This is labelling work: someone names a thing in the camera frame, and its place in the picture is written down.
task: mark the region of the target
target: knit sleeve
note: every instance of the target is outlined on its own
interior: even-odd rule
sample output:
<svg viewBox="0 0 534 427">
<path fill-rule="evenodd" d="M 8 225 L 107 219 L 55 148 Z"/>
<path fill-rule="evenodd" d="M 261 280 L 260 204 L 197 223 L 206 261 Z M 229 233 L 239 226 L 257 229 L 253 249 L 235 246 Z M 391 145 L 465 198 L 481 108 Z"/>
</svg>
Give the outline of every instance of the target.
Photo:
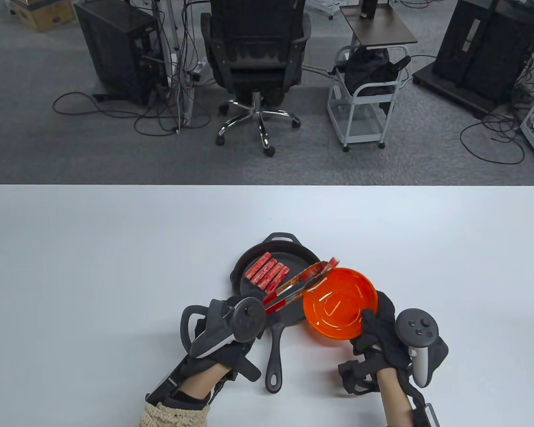
<svg viewBox="0 0 534 427">
<path fill-rule="evenodd" d="M 209 406 L 201 411 L 191 411 L 166 407 L 161 403 L 157 406 L 147 404 L 138 427 L 207 427 L 208 411 Z"/>
</svg>

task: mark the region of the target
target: table leg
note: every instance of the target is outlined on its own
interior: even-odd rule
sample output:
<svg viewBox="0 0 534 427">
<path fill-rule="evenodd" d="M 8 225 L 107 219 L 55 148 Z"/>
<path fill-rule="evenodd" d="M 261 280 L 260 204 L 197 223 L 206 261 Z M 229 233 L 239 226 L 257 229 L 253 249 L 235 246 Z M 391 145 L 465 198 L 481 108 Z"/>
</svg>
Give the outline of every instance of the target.
<svg viewBox="0 0 534 427">
<path fill-rule="evenodd" d="M 355 44 L 358 44 L 358 38 L 356 37 L 356 34 L 354 34 L 354 31 L 353 31 L 352 39 L 350 40 L 350 46 L 354 46 Z M 348 51 L 348 58 L 350 58 L 352 55 L 354 55 L 354 48 Z"/>
</svg>

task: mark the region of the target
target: skillet handle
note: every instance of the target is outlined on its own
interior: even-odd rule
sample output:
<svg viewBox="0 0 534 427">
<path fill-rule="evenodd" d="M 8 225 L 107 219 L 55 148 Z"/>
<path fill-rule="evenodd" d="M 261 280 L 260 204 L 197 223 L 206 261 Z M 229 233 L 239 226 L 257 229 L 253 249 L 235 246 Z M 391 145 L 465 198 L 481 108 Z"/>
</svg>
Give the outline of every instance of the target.
<svg viewBox="0 0 534 427">
<path fill-rule="evenodd" d="M 283 329 L 285 329 L 285 325 L 282 323 L 275 323 L 271 328 L 273 342 L 265 372 L 265 388 L 271 394 L 278 393 L 283 385 L 283 368 L 281 367 L 281 334 Z"/>
<path fill-rule="evenodd" d="M 267 236 L 265 240 L 263 240 L 263 243 L 272 242 L 273 240 L 287 240 L 287 242 L 293 242 L 296 245 L 302 246 L 298 238 L 296 238 L 295 235 L 291 233 L 271 233 L 269 234 L 269 236 Z"/>
</svg>

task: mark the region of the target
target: chair backrest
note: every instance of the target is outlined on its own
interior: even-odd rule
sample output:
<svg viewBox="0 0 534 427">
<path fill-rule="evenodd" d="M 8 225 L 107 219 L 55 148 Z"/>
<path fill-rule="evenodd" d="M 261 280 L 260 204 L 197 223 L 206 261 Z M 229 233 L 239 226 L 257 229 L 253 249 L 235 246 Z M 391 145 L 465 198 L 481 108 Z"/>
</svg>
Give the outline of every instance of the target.
<svg viewBox="0 0 534 427">
<path fill-rule="evenodd" d="M 211 0 L 211 33 L 232 69 L 278 68 L 302 36 L 304 0 Z"/>
</svg>

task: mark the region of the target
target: black bag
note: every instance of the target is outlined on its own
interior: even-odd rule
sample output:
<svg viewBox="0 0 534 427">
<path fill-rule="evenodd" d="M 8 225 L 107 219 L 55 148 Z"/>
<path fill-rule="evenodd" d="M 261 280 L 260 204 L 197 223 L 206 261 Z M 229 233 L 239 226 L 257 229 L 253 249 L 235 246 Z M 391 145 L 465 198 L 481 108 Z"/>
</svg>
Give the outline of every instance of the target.
<svg viewBox="0 0 534 427">
<path fill-rule="evenodd" d="M 366 49 L 363 46 L 357 48 L 348 58 L 344 66 L 344 84 L 351 95 L 365 83 L 383 83 L 397 80 L 399 72 L 407 67 L 411 57 L 406 56 L 397 63 L 389 61 L 389 53 L 386 48 Z M 392 94 L 394 86 L 362 89 L 358 96 L 374 96 Z M 382 102 L 380 108 L 385 114 L 389 112 L 389 102 Z"/>
</svg>

